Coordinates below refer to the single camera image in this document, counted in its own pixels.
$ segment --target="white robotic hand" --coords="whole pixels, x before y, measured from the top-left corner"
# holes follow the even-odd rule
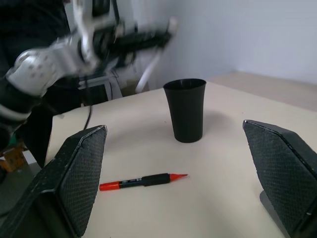
[[[48,48],[25,51],[0,80],[0,149],[59,79],[105,71],[109,65],[128,66],[138,51],[162,51],[176,33],[175,20],[165,29],[139,32],[135,27],[125,32],[123,22],[108,18],[110,0],[74,0],[73,6],[76,32]],[[145,71],[137,92],[143,89],[160,55]]]

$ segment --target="cup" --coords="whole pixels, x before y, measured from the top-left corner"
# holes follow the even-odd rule
[[[175,139],[193,143],[203,137],[206,81],[189,78],[164,85]]]

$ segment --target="table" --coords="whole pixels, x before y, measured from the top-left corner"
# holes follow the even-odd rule
[[[88,108],[53,119],[48,161],[82,130]],[[188,173],[170,184],[98,191],[85,238],[281,238],[242,130],[244,119],[297,132],[317,150],[317,113],[215,83],[206,85],[204,136],[173,137],[162,89],[95,105],[89,126],[108,127],[100,183]]]
[[[233,72],[210,82],[317,112],[317,84],[246,72]]]

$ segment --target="white wall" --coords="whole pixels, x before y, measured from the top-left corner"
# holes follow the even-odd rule
[[[131,1],[140,23],[179,19],[158,87],[234,70],[317,83],[316,0]]]

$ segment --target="red marker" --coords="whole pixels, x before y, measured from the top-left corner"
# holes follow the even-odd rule
[[[135,187],[135,186],[152,186],[158,184],[165,184],[172,182],[181,177],[185,177],[187,175],[175,175],[175,174],[160,174],[160,175],[151,175],[145,176],[142,178],[117,181],[117,182],[107,182],[99,185],[100,191],[107,190],[116,190],[125,187]]]

